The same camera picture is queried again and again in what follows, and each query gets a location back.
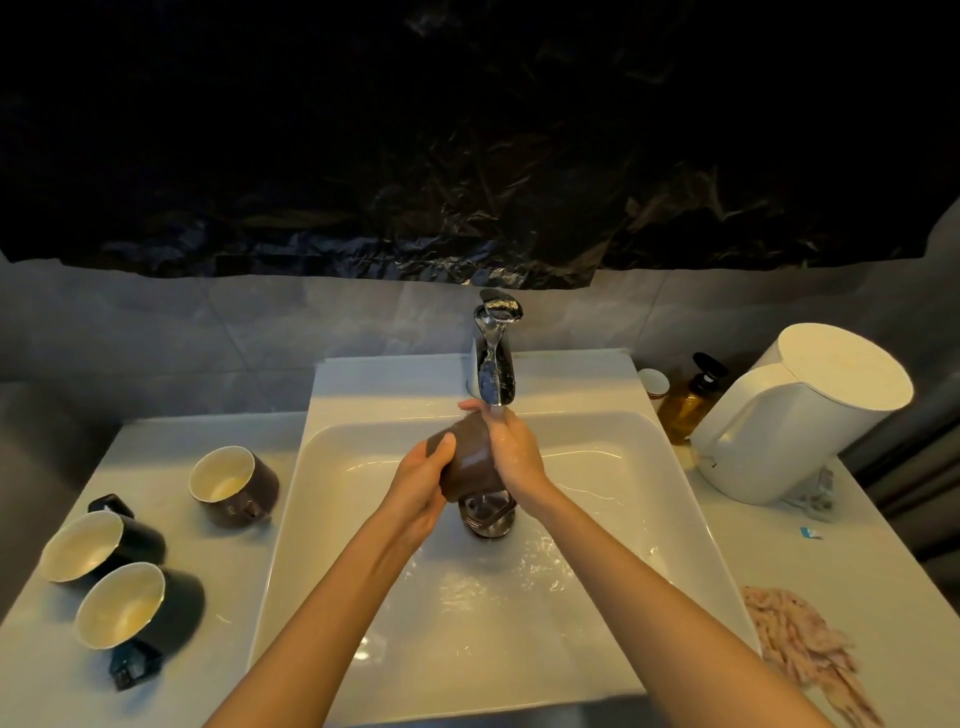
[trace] kettle handle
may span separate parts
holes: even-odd
[[[750,402],[767,392],[790,384],[803,386],[782,364],[767,364],[750,370],[731,385],[690,433],[690,445],[700,454],[710,455],[710,449],[730,429]]]

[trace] forearm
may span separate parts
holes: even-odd
[[[416,546],[377,511],[206,723],[323,724],[357,645]]]
[[[541,491],[533,515],[672,725],[829,725],[799,690],[566,495]]]

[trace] pink towel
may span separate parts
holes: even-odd
[[[743,600],[763,645],[763,659],[795,685],[812,683],[855,728],[877,728],[883,719],[856,679],[853,642],[830,629],[805,600],[786,589],[744,587]]]

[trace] cup rim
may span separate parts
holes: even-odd
[[[647,395],[651,400],[659,400],[666,397],[670,391],[670,379],[660,370],[645,367],[638,371],[637,374],[640,377],[640,383],[647,391]]]
[[[248,460],[249,460],[249,463],[248,463],[249,469],[247,471],[247,475],[246,477],[242,478],[244,480],[244,484],[241,485],[239,488],[237,488],[236,491],[229,494],[229,496],[223,496],[218,498],[208,498],[208,497],[202,497],[197,495],[197,491],[194,488],[194,477],[196,477],[198,473],[201,473],[203,469],[210,467],[210,463],[213,462],[214,458],[221,456],[224,452],[237,451],[237,450],[243,451],[243,453],[248,456]],[[197,461],[197,464],[193,466],[193,469],[190,471],[190,475],[187,477],[187,480],[186,480],[187,490],[189,490],[190,495],[195,500],[198,500],[200,503],[219,503],[220,501],[226,500],[229,497],[235,496],[237,493],[242,491],[244,487],[247,485],[247,483],[250,482],[250,479],[253,477],[253,471],[255,468],[256,468],[256,458],[254,457],[253,452],[250,449],[244,448],[242,445],[226,445],[222,448],[216,448],[215,450],[211,450],[202,458],[200,458],[200,460]]]
[[[110,520],[117,524],[115,529],[115,539],[113,540],[110,550],[104,554],[104,557],[100,561],[92,565],[86,571],[74,573],[71,576],[57,578],[53,574],[53,562],[58,556],[56,551],[68,544],[70,539],[77,535],[77,532],[81,530],[85,523],[89,524],[91,521],[98,520]],[[118,513],[114,513],[113,511],[104,509],[102,511],[90,511],[89,513],[84,513],[83,515],[78,516],[72,521],[61,526],[60,530],[51,536],[50,540],[44,545],[43,550],[40,552],[40,560],[37,564],[39,566],[40,575],[53,584],[65,584],[86,576],[94,569],[100,567],[116,550],[116,548],[120,545],[120,540],[123,538],[123,531],[123,517]]]
[[[150,614],[150,618],[145,620],[143,624],[137,627],[136,631],[133,632],[133,634],[115,643],[104,644],[104,645],[91,643],[89,640],[87,640],[84,637],[81,629],[81,616],[84,614],[84,607],[86,607],[87,609],[92,608],[89,606],[90,604],[93,603],[91,601],[91,597],[95,596],[98,590],[102,592],[106,587],[110,585],[111,581],[116,581],[117,579],[124,578],[127,573],[130,573],[133,570],[143,570],[144,568],[147,568],[149,571],[152,571],[155,574],[157,574],[160,579],[160,598],[156,601],[156,607],[154,608],[153,613]],[[142,632],[143,629],[148,624],[150,624],[150,622],[154,620],[154,618],[156,617],[156,613],[160,611],[160,606],[163,604],[163,600],[166,598],[166,596],[167,596],[167,580],[163,574],[163,569],[161,569],[156,564],[151,564],[149,561],[134,561],[132,564],[125,564],[119,569],[111,571],[104,578],[102,578],[100,581],[94,584],[93,587],[90,589],[90,591],[86,593],[86,596],[84,596],[83,601],[80,602],[80,607],[77,608],[77,616],[75,616],[73,619],[74,634],[77,636],[77,639],[80,641],[80,644],[82,644],[84,647],[87,647],[89,649],[96,649],[96,650],[113,649],[118,644],[123,644],[127,640],[133,639],[134,637],[136,637],[136,635]]]

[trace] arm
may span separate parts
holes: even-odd
[[[479,400],[493,456],[516,501],[549,531],[671,725],[829,726],[804,694],[620,544],[550,482],[533,433]]]
[[[446,505],[440,470],[455,449],[448,433],[430,457],[426,443],[407,453],[383,503],[205,728],[323,725],[380,604]]]

